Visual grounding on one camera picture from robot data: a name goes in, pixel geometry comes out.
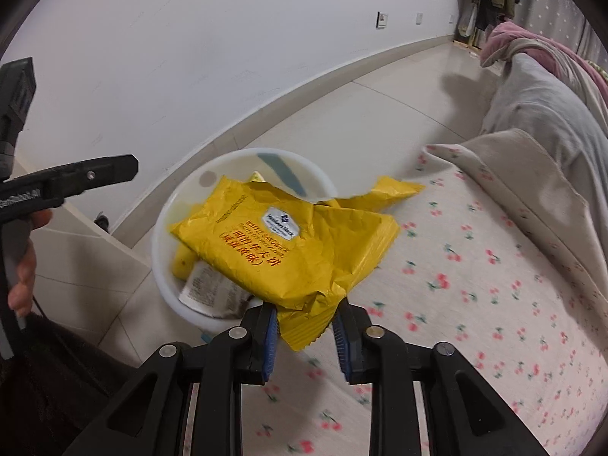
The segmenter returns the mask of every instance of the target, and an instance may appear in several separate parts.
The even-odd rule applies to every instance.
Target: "plastic bag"
[[[380,262],[399,225],[380,210],[423,185],[381,178],[364,196],[311,204],[265,182],[223,177],[171,232],[239,286],[277,306],[296,351],[325,330],[338,303]]]
[[[458,20],[458,34],[468,38],[475,31],[475,22],[479,11],[479,0],[471,0],[464,7],[464,12]]]
[[[264,177],[257,171],[249,177],[248,182],[265,182]],[[190,209],[190,216],[196,214],[203,207],[203,204],[194,204]],[[199,256],[196,252],[190,250],[186,245],[180,243],[175,251],[173,257],[173,263],[171,265],[171,272],[173,275],[182,281],[188,281],[195,264],[199,260]]]

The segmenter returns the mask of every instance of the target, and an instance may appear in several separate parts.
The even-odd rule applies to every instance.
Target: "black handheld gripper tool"
[[[407,344],[394,332],[372,325],[367,311],[346,298],[332,328],[346,381],[373,386],[370,456],[421,456],[416,381],[422,386],[432,456],[546,456],[453,345]],[[183,456],[196,382],[190,454],[241,456],[241,385],[268,382],[278,333],[275,306],[263,303],[207,345],[161,346],[64,456]]]
[[[17,264],[27,249],[29,214],[59,207],[67,197],[91,188],[133,180],[138,160],[131,154],[56,166],[9,180],[17,137],[30,109],[36,80],[31,58],[0,67],[0,358],[27,348],[26,321],[8,307],[18,281]]]

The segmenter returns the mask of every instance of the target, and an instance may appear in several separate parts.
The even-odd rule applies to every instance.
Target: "finger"
[[[36,274],[33,273],[27,277],[27,279],[22,283],[29,290],[30,295],[34,293],[34,283],[36,282]]]
[[[42,211],[30,214],[30,218],[32,219],[32,224],[34,226],[33,229],[42,228],[42,226],[47,225],[51,219],[53,219],[53,211],[50,209],[44,209]]]
[[[25,317],[32,311],[32,306],[33,306],[33,303],[30,300],[29,303],[25,307],[21,307],[15,313],[17,314],[18,317]]]
[[[17,276],[19,277],[20,283],[25,283],[36,272],[36,252],[34,250],[34,244],[31,240],[27,242],[25,248],[25,254],[17,264]]]
[[[23,283],[17,283],[8,293],[8,307],[11,310],[19,310],[23,307],[31,306],[31,288]]]

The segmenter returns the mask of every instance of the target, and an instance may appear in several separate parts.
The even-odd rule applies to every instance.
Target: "tile floor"
[[[341,196],[368,190],[380,175],[399,177],[427,143],[477,135],[500,70],[445,44],[386,65],[306,106],[251,142],[291,150],[317,163]],[[134,250],[150,259],[150,232]],[[196,327],[165,305],[152,274],[100,343],[139,365],[165,342],[199,344]]]

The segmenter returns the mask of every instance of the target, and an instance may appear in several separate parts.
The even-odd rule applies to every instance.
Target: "white plastic bowl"
[[[237,326],[239,320],[207,317],[179,301],[184,282],[171,273],[177,239],[167,228],[187,217],[193,204],[204,202],[222,175],[247,181],[254,171],[275,187],[303,199],[317,201],[337,197],[336,187],[317,165],[293,152],[270,148],[242,149],[219,156],[192,172],[175,189],[165,202],[152,232],[154,279],[169,307],[211,337]]]

